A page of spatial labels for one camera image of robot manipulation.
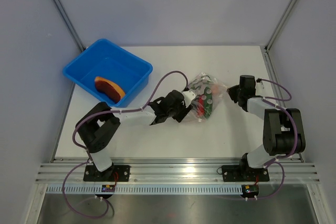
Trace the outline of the red fake pepper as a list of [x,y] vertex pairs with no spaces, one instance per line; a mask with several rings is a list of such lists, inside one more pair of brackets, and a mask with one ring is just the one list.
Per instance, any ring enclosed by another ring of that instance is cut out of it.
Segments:
[[205,100],[206,100],[205,95],[201,95],[198,98],[197,115],[200,117],[202,117],[205,114]]

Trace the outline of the clear zip top bag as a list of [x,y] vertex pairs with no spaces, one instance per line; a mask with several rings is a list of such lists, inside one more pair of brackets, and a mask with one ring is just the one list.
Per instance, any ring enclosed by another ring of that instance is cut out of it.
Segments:
[[188,88],[196,94],[196,98],[183,120],[186,122],[207,121],[227,93],[227,86],[222,81],[205,72],[198,74]]

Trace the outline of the orange red fake papaya slice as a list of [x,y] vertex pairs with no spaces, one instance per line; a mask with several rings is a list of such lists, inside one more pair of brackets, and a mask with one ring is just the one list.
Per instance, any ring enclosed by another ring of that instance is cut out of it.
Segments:
[[95,88],[98,92],[105,94],[114,103],[124,98],[124,90],[116,83],[103,77],[95,77]]

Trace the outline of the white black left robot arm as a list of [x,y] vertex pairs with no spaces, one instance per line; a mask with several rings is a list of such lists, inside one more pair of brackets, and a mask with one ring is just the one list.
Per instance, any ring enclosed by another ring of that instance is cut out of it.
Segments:
[[168,118],[180,123],[191,110],[195,98],[196,94],[191,90],[173,90],[145,107],[115,111],[107,103],[100,102],[76,124],[73,135],[78,134],[83,141],[95,175],[107,181],[113,176],[114,163],[106,147],[119,127],[157,125]]

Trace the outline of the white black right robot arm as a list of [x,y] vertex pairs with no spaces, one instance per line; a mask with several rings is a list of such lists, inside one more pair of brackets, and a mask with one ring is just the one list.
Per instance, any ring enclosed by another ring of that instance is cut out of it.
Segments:
[[263,120],[263,143],[242,156],[237,165],[223,166],[223,179],[249,181],[253,177],[267,176],[267,168],[275,162],[302,153],[306,148],[301,112],[298,109],[283,108],[270,100],[279,98],[262,97],[256,94],[256,84],[263,81],[278,83],[251,75],[241,75],[239,84],[228,89],[228,94],[245,112]]

